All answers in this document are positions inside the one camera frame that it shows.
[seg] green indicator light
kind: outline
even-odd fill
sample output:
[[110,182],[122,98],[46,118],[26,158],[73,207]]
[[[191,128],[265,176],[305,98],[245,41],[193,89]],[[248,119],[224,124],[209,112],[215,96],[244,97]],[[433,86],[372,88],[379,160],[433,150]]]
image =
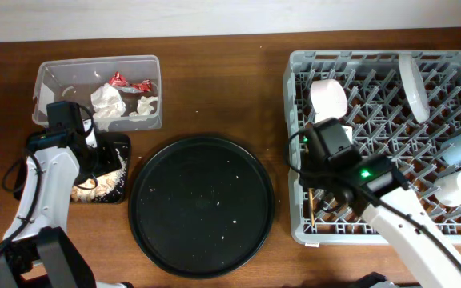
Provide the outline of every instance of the green indicator light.
[[369,173],[368,170],[362,170],[362,172],[360,172],[360,176],[362,176],[362,178],[368,178],[371,176],[371,173]]

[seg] white cup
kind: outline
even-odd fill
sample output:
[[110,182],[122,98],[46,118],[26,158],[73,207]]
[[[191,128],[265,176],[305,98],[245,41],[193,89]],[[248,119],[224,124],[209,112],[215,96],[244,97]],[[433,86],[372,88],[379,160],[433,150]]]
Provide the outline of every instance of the white cup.
[[344,89],[334,79],[312,82],[311,102],[316,112],[315,123],[328,118],[339,119],[348,110]]
[[440,190],[435,192],[439,202],[449,207],[461,205],[461,171],[437,179],[434,185],[440,186]]

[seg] wooden table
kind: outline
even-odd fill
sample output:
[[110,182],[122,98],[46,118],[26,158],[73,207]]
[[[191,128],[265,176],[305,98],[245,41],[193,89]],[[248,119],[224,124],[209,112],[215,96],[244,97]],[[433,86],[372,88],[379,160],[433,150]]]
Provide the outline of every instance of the wooden table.
[[[130,232],[127,202],[71,205],[69,237],[98,280],[128,281],[135,287],[335,287],[376,271],[394,282],[414,282],[389,246],[316,249],[291,237],[282,158],[287,140],[282,76],[289,54],[304,49],[461,50],[461,29],[0,43],[0,182],[28,134],[39,130],[31,121],[31,98],[42,62],[154,54],[161,61],[163,126],[129,133],[131,173],[173,138],[219,133],[242,143],[267,168],[279,200],[275,222],[264,247],[245,266],[220,278],[196,281],[163,272],[143,254]],[[17,207],[18,202],[0,188],[0,241]]]

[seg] black round plate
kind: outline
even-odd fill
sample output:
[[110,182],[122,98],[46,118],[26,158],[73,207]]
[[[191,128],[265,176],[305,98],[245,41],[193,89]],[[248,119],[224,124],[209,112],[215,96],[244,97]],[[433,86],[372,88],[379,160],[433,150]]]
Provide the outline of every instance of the black round plate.
[[143,252],[167,272],[211,278],[245,264],[275,210],[259,160],[237,144],[193,137],[153,156],[134,183],[129,219]]

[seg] dish rack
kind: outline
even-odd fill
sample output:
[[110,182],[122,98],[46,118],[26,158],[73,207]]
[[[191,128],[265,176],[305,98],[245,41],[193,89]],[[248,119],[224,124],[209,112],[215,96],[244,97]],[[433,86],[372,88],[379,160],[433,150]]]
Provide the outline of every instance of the dish rack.
[[[399,54],[411,54],[423,76],[431,106],[430,118],[419,124],[411,114],[399,76]],[[313,81],[335,79],[343,86],[348,101],[343,125],[353,127],[353,143],[363,157],[381,153],[410,180],[421,204],[441,231],[454,244],[461,244],[461,206],[440,204],[433,186],[457,170],[440,155],[442,143],[461,134],[461,51],[396,50],[300,50],[289,58],[283,76],[284,114],[289,135],[313,119],[308,90]],[[295,138],[289,157],[299,167],[305,144]],[[308,191],[299,176],[289,171],[291,233],[306,246],[319,244],[387,244],[361,218],[344,206],[333,213],[315,213],[311,226]],[[322,190],[313,195],[327,208],[333,199]]]

